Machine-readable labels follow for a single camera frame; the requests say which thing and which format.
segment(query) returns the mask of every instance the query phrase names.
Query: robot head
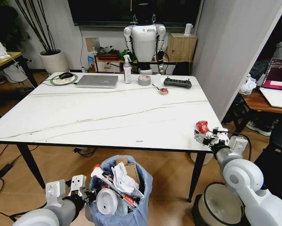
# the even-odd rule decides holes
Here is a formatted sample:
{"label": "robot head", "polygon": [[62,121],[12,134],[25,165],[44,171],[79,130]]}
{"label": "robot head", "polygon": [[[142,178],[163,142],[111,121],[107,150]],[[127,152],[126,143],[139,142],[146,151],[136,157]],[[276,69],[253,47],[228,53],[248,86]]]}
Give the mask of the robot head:
{"label": "robot head", "polygon": [[133,0],[132,10],[138,24],[152,24],[156,0]]}

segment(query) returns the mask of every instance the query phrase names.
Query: television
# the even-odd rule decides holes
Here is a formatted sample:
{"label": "television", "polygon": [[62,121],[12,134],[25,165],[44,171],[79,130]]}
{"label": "television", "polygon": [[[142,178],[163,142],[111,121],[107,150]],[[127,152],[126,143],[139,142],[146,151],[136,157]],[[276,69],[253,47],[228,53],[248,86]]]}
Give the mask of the television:
{"label": "television", "polygon": [[[74,25],[125,27],[133,22],[133,0],[68,0]],[[166,27],[195,26],[201,0],[156,0],[156,23]]]}

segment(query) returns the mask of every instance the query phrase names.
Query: white table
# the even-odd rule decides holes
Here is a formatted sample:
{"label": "white table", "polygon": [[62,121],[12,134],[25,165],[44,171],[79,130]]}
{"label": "white table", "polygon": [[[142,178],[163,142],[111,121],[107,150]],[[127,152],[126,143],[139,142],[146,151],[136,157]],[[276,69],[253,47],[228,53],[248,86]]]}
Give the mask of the white table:
{"label": "white table", "polygon": [[[75,74],[81,78],[91,73]],[[168,87],[169,94],[161,95],[152,85],[138,85],[136,74],[131,84],[124,83],[123,74],[118,76],[115,89],[40,84],[0,119],[0,143],[18,146],[43,188],[45,184],[27,145],[197,152],[191,197],[205,154],[211,153],[195,141],[195,124],[206,120],[209,128],[221,126],[196,78],[171,76],[190,79],[192,87]],[[151,77],[154,85],[163,87],[167,76]]]}

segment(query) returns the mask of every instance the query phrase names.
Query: remote control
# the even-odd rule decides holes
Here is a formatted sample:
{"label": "remote control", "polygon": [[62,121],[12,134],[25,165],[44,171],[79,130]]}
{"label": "remote control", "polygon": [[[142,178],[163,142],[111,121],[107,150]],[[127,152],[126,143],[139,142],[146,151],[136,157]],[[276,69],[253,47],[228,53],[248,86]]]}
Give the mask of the remote control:
{"label": "remote control", "polygon": [[177,79],[170,79],[167,77],[164,81],[165,86],[180,86],[180,87],[186,87],[187,89],[192,87],[192,84],[190,80],[177,80]]}

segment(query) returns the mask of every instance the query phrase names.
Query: shoe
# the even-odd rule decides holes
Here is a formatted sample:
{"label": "shoe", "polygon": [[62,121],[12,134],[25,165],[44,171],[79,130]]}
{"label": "shoe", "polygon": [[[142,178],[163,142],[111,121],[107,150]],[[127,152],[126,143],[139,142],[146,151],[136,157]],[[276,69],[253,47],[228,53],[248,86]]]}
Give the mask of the shoe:
{"label": "shoe", "polygon": [[246,124],[246,127],[253,130],[253,131],[259,130],[257,124],[254,121],[249,121],[248,124]]}
{"label": "shoe", "polygon": [[261,135],[269,137],[272,133],[272,128],[268,126],[258,127],[258,125],[254,121],[249,121],[248,124],[246,124],[246,127],[259,132]]}
{"label": "shoe", "polygon": [[273,128],[269,126],[263,126],[258,129],[258,132],[263,136],[269,137],[272,133]]}

